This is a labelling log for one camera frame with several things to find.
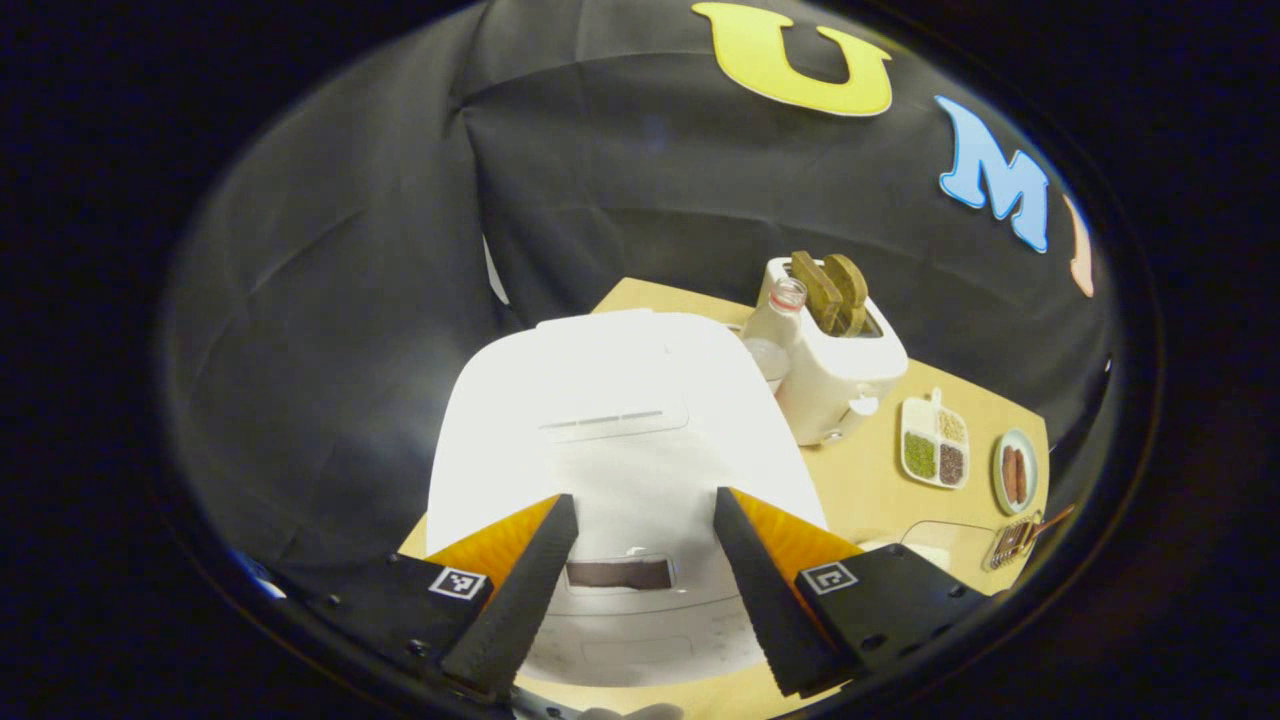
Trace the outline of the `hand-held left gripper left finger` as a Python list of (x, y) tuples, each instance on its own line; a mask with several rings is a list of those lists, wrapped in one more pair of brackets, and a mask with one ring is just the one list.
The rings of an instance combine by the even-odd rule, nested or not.
[(426, 559), (389, 553), (321, 571), (310, 582), (310, 607), (430, 685), (503, 701), (577, 536), (572, 496), (553, 495)]

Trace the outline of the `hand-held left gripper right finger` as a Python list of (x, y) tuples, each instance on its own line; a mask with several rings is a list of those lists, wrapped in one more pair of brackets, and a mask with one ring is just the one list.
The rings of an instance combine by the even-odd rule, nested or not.
[(864, 550), (731, 487), (716, 492), (716, 538), (785, 696), (884, 674), (989, 598), (905, 544)]

